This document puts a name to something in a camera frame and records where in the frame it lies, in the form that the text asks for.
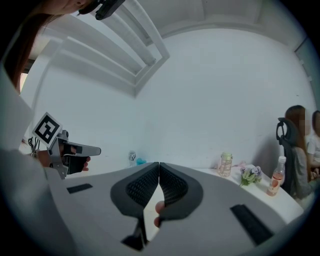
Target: plastic bottle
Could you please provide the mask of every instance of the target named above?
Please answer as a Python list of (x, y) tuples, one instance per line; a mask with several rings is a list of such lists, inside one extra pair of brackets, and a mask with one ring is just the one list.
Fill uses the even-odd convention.
[(129, 152), (129, 167), (134, 167), (136, 166), (136, 152), (131, 150)]
[(277, 194), (279, 187), (282, 184), (282, 180), (285, 177), (286, 160), (287, 159), (285, 156), (279, 156), (278, 166), (273, 172), (270, 185), (268, 187), (268, 190), (266, 191), (266, 193), (271, 197), (273, 197)]

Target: gray chair backrest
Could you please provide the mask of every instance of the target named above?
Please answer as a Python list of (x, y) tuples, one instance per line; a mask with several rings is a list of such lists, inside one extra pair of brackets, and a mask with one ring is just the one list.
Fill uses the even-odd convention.
[[(298, 130), (295, 124), (284, 118), (278, 118), (279, 123), (276, 126), (276, 139), (279, 141), (279, 145), (283, 146), (284, 156), (286, 157), (285, 162), (285, 180), (282, 185), (282, 188), (290, 195), (291, 194), (291, 185), (293, 182), (293, 173), (295, 171), (295, 153), (293, 151), (296, 146)], [(282, 134), (279, 136), (278, 131), (281, 128)]]

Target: black rubber pad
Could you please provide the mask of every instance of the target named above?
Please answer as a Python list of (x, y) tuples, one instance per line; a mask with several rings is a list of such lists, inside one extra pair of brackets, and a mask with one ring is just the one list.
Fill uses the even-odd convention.
[(136, 203), (145, 208), (159, 183), (159, 167), (155, 166), (126, 186), (126, 193)]
[(188, 192), (188, 184), (182, 178), (173, 174), (163, 165), (160, 165), (159, 174), (165, 206), (174, 204), (186, 195)]
[(87, 190), (90, 188), (93, 188), (92, 185), (86, 183), (86, 184), (82, 184), (82, 185), (78, 185), (78, 186), (67, 187), (66, 189), (69, 191), (70, 194), (73, 194), (73, 193), (77, 193), (77, 192)]
[(256, 245), (262, 244), (273, 236), (272, 232), (244, 204), (235, 205), (230, 210)]

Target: ceiling beam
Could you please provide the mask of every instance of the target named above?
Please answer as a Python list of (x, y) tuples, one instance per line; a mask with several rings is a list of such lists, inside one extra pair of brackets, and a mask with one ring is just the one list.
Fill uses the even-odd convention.
[(129, 27), (136, 33), (136, 35), (142, 40), (142, 42), (146, 45), (147, 39), (149, 38), (148, 33), (144, 30), (144, 28), (139, 24), (137, 19), (125, 8), (122, 4), (116, 11), (116, 14), (119, 15), (121, 19), (124, 20), (125, 23), (129, 25)]
[(127, 71), (122, 66), (116, 64), (114, 61), (105, 57), (99, 51), (87, 46), (86, 44), (74, 40), (72, 37), (63, 44), (63, 50), (73, 55), (79, 56), (79, 58), (85, 59), (89, 65), (98, 67), (103, 70), (108, 70), (110, 74), (121, 77), (133, 86), (136, 82), (136, 76)]
[(247, 17), (234, 15), (211, 15), (207, 16), (203, 21), (181, 20), (159, 29), (159, 33), (163, 39), (178, 35), (180, 33), (203, 30), (203, 29), (239, 29), (261, 34), (264, 27), (261, 24), (253, 24), (249, 22)]
[(188, 13), (193, 21), (204, 21), (206, 18), (202, 0), (188, 0)]
[(247, 2), (246, 7), (246, 17), (252, 22), (253, 24), (258, 23), (261, 9), (262, 9), (263, 0), (249, 0)]
[(165, 59), (168, 59), (170, 54), (163, 39), (161, 38), (159, 31), (138, 1), (126, 0), (123, 3), (123, 6), (136, 18), (142, 28), (148, 33), (150, 39), (154, 42), (154, 45), (157, 47), (161, 56)]
[(156, 60), (146, 45), (131, 29), (131, 27), (117, 15), (113, 13), (110, 17), (101, 21), (125, 41), (148, 66), (152, 66)]
[(95, 65), (79, 54), (62, 49), (52, 65), (79, 77), (97, 81), (106, 87), (111, 87), (132, 97), (135, 96), (135, 87), (130, 82), (110, 72), (107, 68)]
[(92, 15), (65, 15), (47, 27), (96, 49), (133, 74), (142, 69), (133, 57), (109, 38), (110, 30), (102, 22), (97, 22)]

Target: flowers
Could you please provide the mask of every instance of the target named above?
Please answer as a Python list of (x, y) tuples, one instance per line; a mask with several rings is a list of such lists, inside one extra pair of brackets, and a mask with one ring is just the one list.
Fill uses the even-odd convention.
[(241, 183), (240, 187), (243, 185), (248, 186), (251, 183), (257, 183), (260, 182), (262, 179), (262, 171), (259, 166), (256, 166), (254, 168), (248, 168), (241, 167)]

